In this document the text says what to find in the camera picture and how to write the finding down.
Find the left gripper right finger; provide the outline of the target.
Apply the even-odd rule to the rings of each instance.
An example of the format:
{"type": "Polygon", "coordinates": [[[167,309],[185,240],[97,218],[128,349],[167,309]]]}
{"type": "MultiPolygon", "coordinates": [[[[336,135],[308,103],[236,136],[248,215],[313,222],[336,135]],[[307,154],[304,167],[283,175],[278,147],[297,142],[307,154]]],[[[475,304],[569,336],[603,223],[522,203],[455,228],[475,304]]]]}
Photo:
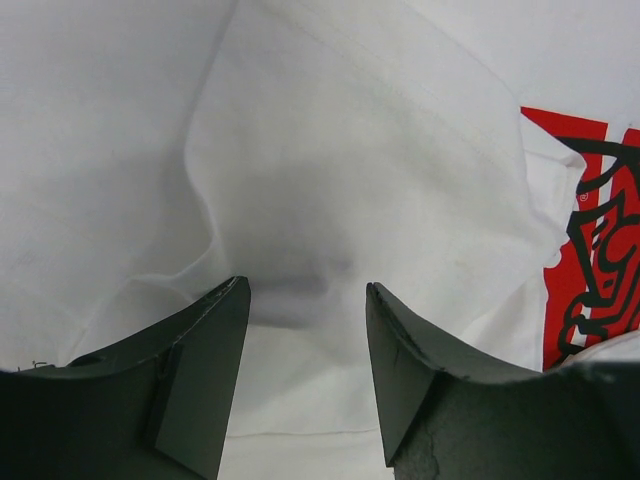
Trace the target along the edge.
{"type": "Polygon", "coordinates": [[[398,479],[635,479],[639,367],[540,373],[424,320],[379,283],[366,326],[386,465],[398,479]]]}

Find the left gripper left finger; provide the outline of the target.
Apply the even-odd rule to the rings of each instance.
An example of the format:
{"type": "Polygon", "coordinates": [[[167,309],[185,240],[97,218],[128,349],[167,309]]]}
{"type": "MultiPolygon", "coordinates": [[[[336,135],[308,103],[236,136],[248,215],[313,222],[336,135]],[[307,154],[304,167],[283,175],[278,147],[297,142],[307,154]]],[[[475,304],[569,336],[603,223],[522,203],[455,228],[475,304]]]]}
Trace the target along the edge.
{"type": "Polygon", "coordinates": [[[70,364],[1,375],[5,479],[214,479],[245,341],[250,286],[70,364]]]}

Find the white t-shirt with red print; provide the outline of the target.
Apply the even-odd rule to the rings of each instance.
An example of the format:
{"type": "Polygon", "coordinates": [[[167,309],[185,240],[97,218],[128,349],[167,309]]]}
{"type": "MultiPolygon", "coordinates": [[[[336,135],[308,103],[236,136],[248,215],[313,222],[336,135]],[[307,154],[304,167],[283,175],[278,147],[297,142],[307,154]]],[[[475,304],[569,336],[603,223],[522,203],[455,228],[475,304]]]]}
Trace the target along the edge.
{"type": "Polygon", "coordinates": [[[381,475],[364,286],[542,364],[581,170],[524,106],[639,123],[635,1],[5,1],[1,367],[233,273],[257,294],[224,474],[321,438],[381,475]]]}

